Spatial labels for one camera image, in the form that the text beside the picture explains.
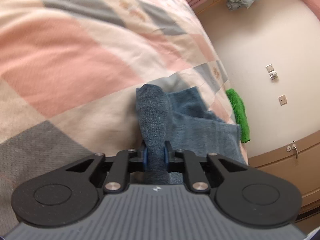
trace rolled green cloth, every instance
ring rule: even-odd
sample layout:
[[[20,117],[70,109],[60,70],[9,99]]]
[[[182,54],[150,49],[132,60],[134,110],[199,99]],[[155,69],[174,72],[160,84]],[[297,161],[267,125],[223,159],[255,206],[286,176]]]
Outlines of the rolled green cloth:
[[[246,143],[250,141],[250,129],[243,101],[233,88],[228,89],[226,94],[231,102],[233,112],[235,113],[236,122],[241,127],[241,142]]]

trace wall socket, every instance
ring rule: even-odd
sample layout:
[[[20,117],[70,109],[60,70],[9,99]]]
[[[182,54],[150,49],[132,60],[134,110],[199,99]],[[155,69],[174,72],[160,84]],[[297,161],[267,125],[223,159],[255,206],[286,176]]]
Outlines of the wall socket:
[[[266,69],[268,72],[274,71],[275,69],[273,68],[272,64],[266,66]]]
[[[287,98],[285,97],[285,95],[279,97],[279,102],[280,102],[281,106],[285,105],[286,103],[288,103]]]

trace patterned blanket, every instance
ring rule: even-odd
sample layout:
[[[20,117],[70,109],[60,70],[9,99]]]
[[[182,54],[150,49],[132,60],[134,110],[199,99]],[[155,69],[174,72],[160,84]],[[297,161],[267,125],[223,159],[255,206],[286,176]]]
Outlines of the patterned blanket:
[[[197,86],[234,123],[228,76],[185,0],[0,0],[0,235],[22,182],[139,146],[148,82]]]

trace wall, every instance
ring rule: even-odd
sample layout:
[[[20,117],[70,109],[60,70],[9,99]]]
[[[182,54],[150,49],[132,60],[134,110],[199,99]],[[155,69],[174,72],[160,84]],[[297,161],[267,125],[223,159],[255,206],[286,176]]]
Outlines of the wall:
[[[320,129],[320,22],[301,0],[260,0],[228,11],[225,0],[198,17],[243,98],[248,156]],[[273,64],[278,80],[265,66]],[[278,97],[288,104],[280,106]]]

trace bedsheet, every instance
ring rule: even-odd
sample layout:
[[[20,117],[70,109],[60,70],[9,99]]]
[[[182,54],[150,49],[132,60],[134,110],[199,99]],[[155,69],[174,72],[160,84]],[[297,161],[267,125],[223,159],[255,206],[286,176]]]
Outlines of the bedsheet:
[[[228,76],[185,0],[0,0],[0,235],[22,182],[139,146],[148,82],[197,86],[234,123]]]

